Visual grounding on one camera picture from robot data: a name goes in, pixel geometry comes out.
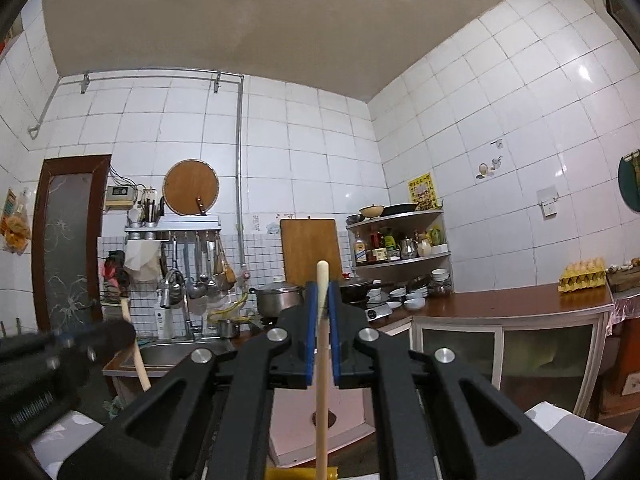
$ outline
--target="white bottle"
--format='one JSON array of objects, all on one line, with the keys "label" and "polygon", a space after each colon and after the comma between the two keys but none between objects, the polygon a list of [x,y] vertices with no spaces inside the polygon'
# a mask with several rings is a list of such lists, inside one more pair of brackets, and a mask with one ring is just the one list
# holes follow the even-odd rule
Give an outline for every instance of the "white bottle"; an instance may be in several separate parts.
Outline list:
[{"label": "white bottle", "polygon": [[154,305],[154,318],[158,329],[158,339],[167,341],[174,336],[174,316],[170,308],[160,306],[162,303],[162,290],[156,290],[156,294],[158,295],[158,300]]}]

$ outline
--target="yellow poster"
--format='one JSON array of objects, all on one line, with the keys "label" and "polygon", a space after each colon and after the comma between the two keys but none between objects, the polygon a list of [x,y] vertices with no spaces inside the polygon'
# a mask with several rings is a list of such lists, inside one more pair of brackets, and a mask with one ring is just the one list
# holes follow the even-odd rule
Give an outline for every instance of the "yellow poster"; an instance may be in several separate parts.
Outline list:
[{"label": "yellow poster", "polygon": [[431,173],[425,173],[410,180],[408,185],[411,202],[418,205],[418,211],[437,209],[436,191],[433,188]]}]

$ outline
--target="wooden door frame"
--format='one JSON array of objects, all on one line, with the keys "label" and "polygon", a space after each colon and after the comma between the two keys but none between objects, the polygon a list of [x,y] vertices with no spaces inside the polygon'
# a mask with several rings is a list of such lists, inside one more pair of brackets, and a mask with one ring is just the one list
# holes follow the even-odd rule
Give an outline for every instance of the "wooden door frame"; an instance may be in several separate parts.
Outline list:
[{"label": "wooden door frame", "polygon": [[89,301],[93,303],[91,306],[92,319],[93,321],[102,320],[102,309],[99,301],[100,288],[98,286],[97,239],[102,232],[102,204],[110,165],[111,155],[46,158],[42,163],[38,192],[33,207],[33,240],[31,241],[33,305],[38,329],[41,331],[48,332],[51,330],[44,282],[44,227],[47,199],[52,177],[64,174],[92,174],[86,226],[86,288]]}]

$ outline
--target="round wooden cutting board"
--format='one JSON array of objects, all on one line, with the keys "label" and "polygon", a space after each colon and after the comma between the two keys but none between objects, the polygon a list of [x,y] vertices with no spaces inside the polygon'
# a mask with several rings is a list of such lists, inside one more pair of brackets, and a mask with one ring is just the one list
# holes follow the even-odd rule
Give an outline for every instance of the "round wooden cutting board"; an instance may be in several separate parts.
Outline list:
[{"label": "round wooden cutting board", "polygon": [[218,198],[220,184],[216,172],[201,160],[183,160],[164,178],[162,193],[171,211],[178,215],[199,215],[197,198],[208,211]]}]

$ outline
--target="pot lid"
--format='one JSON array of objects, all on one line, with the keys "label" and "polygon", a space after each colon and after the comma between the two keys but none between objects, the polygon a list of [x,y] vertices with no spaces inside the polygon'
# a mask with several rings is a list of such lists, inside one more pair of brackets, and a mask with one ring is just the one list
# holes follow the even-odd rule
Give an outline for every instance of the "pot lid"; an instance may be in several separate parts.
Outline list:
[{"label": "pot lid", "polygon": [[348,288],[350,286],[367,286],[373,285],[373,280],[354,276],[353,278],[343,278],[340,280],[340,288]]},{"label": "pot lid", "polygon": [[302,290],[300,285],[294,285],[293,283],[287,283],[284,280],[281,282],[271,282],[260,287],[256,287],[257,294],[280,294],[282,292],[297,292]]}]

